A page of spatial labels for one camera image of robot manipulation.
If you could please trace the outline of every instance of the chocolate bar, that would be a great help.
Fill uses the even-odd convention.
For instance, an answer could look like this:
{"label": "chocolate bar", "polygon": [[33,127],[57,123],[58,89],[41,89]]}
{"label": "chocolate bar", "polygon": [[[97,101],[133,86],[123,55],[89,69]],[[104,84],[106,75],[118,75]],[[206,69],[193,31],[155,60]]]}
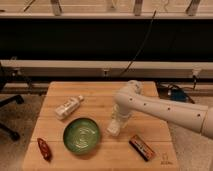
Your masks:
{"label": "chocolate bar", "polygon": [[138,135],[134,135],[129,143],[145,161],[149,161],[155,156],[155,152]]}

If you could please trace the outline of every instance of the white bottle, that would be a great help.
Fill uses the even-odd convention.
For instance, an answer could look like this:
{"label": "white bottle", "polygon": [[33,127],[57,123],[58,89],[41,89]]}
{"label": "white bottle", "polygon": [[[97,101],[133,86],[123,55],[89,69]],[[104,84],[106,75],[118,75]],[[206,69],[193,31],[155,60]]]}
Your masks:
{"label": "white bottle", "polygon": [[71,97],[65,104],[55,109],[56,118],[59,120],[65,119],[80,106],[80,102],[83,100],[84,97],[81,95],[78,97]]}

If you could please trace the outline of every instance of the office chair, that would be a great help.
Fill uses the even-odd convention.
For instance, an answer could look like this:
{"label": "office chair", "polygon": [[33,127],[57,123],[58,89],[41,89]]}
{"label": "office chair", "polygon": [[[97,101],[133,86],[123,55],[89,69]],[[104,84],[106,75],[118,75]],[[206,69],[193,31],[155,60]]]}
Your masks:
{"label": "office chair", "polygon": [[[5,73],[4,73],[3,67],[0,63],[0,91],[4,88],[6,82],[7,81],[6,81]],[[5,106],[8,103],[13,102],[13,101],[16,101],[17,104],[24,103],[24,99],[21,97],[21,95],[15,95],[15,96],[12,96],[10,98],[0,101],[0,107]],[[7,126],[5,126],[2,123],[0,123],[0,129],[5,131],[6,133],[8,133],[10,138],[13,141],[17,141],[20,139],[20,135],[18,132],[11,130],[10,128],[8,128]]]}

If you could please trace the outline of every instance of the green bowl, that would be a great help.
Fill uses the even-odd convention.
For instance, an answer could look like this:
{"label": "green bowl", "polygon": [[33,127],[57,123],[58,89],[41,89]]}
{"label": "green bowl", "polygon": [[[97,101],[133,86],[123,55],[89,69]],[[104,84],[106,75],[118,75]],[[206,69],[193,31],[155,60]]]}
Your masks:
{"label": "green bowl", "polygon": [[100,141],[98,125],[89,118],[78,118],[70,122],[64,130],[64,145],[77,155],[87,154]]}

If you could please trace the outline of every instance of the gray floor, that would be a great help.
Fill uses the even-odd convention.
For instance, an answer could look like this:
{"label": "gray floor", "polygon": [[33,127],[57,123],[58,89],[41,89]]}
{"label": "gray floor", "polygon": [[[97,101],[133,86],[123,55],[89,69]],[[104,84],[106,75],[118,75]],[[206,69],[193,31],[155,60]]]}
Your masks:
{"label": "gray floor", "polygon": [[[0,122],[21,134],[12,142],[0,130],[0,171],[19,171],[23,162],[44,96],[23,95],[25,103],[11,103],[0,108]],[[192,97],[196,103],[213,106],[212,97]],[[213,157],[213,140],[179,126],[169,124],[177,158],[182,171],[208,171]]]}
{"label": "gray floor", "polygon": [[[8,95],[1,95],[0,99],[5,97],[8,97]],[[44,96],[23,95],[23,98],[25,100],[24,104],[17,105],[12,102],[0,108],[0,122],[16,130],[21,135],[19,141],[13,142],[0,130],[0,171],[21,170],[21,164]]]}

